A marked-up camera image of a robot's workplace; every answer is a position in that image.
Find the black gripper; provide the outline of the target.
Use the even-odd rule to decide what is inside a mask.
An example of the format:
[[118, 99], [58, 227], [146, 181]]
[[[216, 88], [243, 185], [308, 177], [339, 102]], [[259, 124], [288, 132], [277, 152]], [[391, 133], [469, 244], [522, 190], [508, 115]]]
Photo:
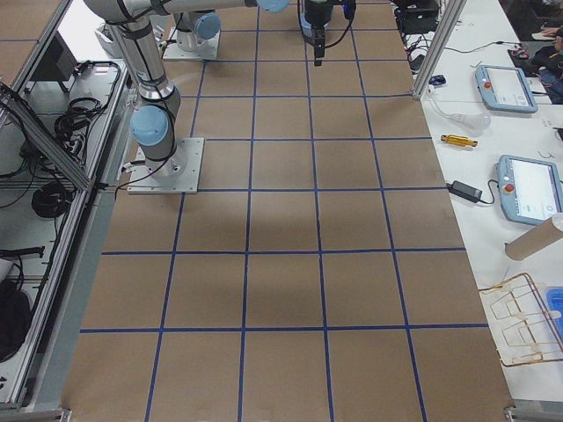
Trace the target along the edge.
[[315, 67], [320, 67], [325, 57], [325, 26], [330, 21], [330, 1], [303, 1], [300, 24], [305, 40], [313, 46]]

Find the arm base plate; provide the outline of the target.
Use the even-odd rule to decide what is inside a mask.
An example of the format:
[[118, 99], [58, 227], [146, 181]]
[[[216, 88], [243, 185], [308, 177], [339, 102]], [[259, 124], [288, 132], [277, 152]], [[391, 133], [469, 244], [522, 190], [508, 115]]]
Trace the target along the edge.
[[214, 61], [219, 48], [220, 33], [204, 40], [193, 32], [179, 32], [173, 26], [164, 50], [165, 61]]
[[205, 140], [202, 137], [179, 138], [175, 154], [160, 168], [148, 161], [131, 171], [130, 194], [197, 193]]

